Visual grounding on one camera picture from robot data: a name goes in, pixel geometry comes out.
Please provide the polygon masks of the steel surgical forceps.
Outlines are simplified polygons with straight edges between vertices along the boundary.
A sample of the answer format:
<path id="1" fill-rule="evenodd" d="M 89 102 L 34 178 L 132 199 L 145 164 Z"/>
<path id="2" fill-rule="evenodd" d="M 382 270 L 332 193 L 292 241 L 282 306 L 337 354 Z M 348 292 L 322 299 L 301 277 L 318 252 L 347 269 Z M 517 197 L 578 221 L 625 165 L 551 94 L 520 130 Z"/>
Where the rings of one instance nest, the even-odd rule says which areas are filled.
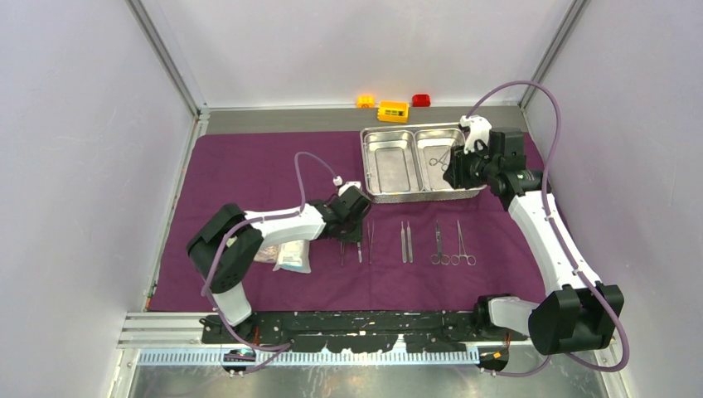
<path id="1" fill-rule="evenodd" d="M 449 165 L 451 149 L 447 149 L 441 156 L 431 158 L 429 160 L 429 165 L 431 167 L 439 167 L 441 171 L 446 171 Z"/>

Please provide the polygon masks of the steel instrument tray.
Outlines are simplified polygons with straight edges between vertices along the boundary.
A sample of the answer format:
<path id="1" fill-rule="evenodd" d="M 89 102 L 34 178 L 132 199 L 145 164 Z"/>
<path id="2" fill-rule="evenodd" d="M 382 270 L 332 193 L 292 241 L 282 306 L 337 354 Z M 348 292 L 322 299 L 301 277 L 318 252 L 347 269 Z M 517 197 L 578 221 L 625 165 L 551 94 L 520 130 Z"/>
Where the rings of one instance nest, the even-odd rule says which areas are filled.
<path id="1" fill-rule="evenodd" d="M 464 144 L 454 124 L 391 125 L 360 132 L 365 186 L 381 204 L 470 199 L 485 187 L 454 190 L 429 160 Z"/>

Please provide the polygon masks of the white sterile pouch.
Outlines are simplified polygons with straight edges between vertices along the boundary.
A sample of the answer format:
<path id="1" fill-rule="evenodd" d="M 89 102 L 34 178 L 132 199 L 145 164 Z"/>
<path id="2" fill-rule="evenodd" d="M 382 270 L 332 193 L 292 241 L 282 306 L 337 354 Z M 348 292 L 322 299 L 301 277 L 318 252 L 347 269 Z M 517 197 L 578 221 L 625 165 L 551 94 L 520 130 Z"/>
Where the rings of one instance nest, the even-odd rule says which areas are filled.
<path id="1" fill-rule="evenodd" d="M 300 274 L 310 274 L 309 246 L 308 240 L 290 241 L 280 245 L 273 271 L 282 269 Z"/>

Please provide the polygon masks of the purple cloth wrap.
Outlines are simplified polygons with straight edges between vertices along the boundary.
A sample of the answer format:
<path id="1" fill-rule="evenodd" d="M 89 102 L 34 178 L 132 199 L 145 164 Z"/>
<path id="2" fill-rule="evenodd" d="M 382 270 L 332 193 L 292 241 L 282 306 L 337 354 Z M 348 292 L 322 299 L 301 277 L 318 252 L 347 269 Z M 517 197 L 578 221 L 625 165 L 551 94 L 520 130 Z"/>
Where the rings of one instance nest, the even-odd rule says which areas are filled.
<path id="1" fill-rule="evenodd" d="M 153 311 L 208 312 L 203 278 L 187 258 L 191 238 L 227 203 L 245 211 L 297 206 L 302 197 L 327 199 L 332 178 L 359 180 L 361 142 L 356 132 L 246 133 L 206 135 L 192 151 L 163 251 Z M 432 265 L 439 220 L 443 251 L 458 253 L 456 221 L 475 266 Z M 481 295 L 514 294 L 540 302 L 541 272 L 529 246 L 490 192 L 468 200 L 375 204 L 373 263 L 367 244 L 361 264 L 354 245 L 316 240 L 310 245 L 311 273 L 273 271 L 255 263 L 243 285 L 256 311 L 469 310 Z M 400 223 L 409 221 L 414 262 L 402 263 Z"/>

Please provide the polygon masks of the pink clear packet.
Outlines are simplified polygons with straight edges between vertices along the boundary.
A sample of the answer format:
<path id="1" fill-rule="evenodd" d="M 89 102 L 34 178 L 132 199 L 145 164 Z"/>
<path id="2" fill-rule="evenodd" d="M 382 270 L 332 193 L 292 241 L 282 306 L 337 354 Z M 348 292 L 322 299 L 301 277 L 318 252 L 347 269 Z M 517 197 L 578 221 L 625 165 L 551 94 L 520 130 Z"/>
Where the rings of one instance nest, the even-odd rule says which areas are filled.
<path id="1" fill-rule="evenodd" d="M 275 264 L 278 260 L 280 245 L 271 245 L 261 248 L 257 251 L 254 257 L 254 262 Z"/>

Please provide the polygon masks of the steel surgical scissors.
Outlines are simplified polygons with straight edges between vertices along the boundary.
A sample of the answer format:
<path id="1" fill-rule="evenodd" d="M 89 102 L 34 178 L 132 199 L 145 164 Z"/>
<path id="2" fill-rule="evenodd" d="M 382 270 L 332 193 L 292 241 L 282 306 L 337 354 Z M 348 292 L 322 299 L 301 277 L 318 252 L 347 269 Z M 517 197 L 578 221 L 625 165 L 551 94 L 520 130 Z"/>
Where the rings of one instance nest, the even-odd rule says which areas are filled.
<path id="1" fill-rule="evenodd" d="M 460 265 L 464 262 L 467 266 L 475 266 L 477 264 L 474 255 L 470 255 L 466 251 L 466 245 L 463 238 L 463 230 L 460 221 L 456 221 L 457 227 L 457 237 L 458 237 L 458 253 L 451 256 L 450 263 L 454 266 Z"/>
<path id="2" fill-rule="evenodd" d="M 430 256 L 432 265 L 448 265 L 450 263 L 449 255 L 443 251 L 442 233 L 439 220 L 435 222 L 434 238 L 436 244 L 436 252 Z"/>

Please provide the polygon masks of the orange yellow toy block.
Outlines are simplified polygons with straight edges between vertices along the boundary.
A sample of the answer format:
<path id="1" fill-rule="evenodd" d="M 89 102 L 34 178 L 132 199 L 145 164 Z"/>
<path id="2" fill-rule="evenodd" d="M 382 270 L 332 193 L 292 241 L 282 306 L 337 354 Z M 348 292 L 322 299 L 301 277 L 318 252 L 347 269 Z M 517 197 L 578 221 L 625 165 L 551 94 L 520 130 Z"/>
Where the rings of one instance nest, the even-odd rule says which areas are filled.
<path id="1" fill-rule="evenodd" d="M 409 119 L 410 104 L 406 102 L 382 100 L 376 117 L 384 123 L 405 124 Z"/>

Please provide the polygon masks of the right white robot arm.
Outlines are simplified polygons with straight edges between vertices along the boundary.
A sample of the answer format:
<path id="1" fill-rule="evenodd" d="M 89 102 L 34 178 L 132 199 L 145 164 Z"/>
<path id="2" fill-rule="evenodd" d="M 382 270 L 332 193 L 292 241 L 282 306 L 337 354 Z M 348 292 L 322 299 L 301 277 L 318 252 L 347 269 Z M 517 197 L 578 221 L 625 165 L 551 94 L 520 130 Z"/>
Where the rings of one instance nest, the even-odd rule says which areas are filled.
<path id="1" fill-rule="evenodd" d="M 474 307 L 474 332 L 494 340 L 506 329 L 528 336 L 544 356 L 606 348 L 618 327 L 624 296 L 604 284 L 580 255 L 539 169 L 527 166 L 525 135 L 492 129 L 473 148 L 448 151 L 443 179 L 453 188 L 488 187 L 517 224 L 541 272 L 545 298 L 484 295 Z"/>

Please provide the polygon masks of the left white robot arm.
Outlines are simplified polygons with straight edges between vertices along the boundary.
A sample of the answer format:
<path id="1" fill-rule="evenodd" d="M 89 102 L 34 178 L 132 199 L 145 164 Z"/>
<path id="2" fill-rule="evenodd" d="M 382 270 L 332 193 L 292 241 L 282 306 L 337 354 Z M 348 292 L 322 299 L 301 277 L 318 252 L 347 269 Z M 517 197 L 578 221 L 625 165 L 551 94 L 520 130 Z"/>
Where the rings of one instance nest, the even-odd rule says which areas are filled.
<path id="1" fill-rule="evenodd" d="M 235 203 L 221 207 L 187 243 L 187 258 L 203 278 L 201 296 L 221 319 L 222 332 L 248 344 L 255 330 L 243 280 L 262 249 L 294 241 L 333 239 L 358 242 L 372 200 L 355 182 L 326 200 L 302 197 L 298 206 L 278 211 L 244 211 Z"/>

